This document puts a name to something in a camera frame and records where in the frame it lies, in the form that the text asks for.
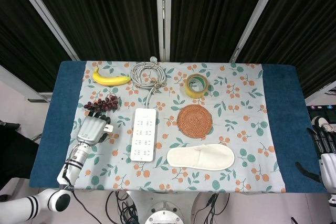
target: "round rattan coaster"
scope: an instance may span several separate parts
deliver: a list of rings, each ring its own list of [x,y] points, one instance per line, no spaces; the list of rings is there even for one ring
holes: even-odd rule
[[[210,132],[212,116],[200,105],[188,105],[179,112],[177,126],[184,135],[201,138]]]

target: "white slipper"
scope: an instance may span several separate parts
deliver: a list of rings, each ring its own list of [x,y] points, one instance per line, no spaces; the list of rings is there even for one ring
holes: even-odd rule
[[[235,161],[233,151],[222,144],[178,147],[167,153],[170,166],[202,170],[224,170]]]

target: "roll of tape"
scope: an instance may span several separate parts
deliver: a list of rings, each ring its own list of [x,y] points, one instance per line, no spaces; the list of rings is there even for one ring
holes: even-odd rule
[[[189,97],[198,99],[204,96],[208,86],[208,80],[204,76],[196,73],[188,76],[184,90]]]

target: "bunch of grapes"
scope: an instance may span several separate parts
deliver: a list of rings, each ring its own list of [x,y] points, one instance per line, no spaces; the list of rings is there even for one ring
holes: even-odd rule
[[[105,100],[98,99],[98,101],[94,103],[88,102],[84,105],[84,108],[96,112],[116,110],[118,108],[117,96],[111,94],[109,97],[106,97]]]

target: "yellow banana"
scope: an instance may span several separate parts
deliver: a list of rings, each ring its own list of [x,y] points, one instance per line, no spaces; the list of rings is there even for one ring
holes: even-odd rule
[[[129,76],[117,76],[117,77],[103,77],[98,73],[99,68],[97,67],[94,70],[92,78],[95,80],[96,83],[104,86],[117,86],[122,85],[131,80]]]

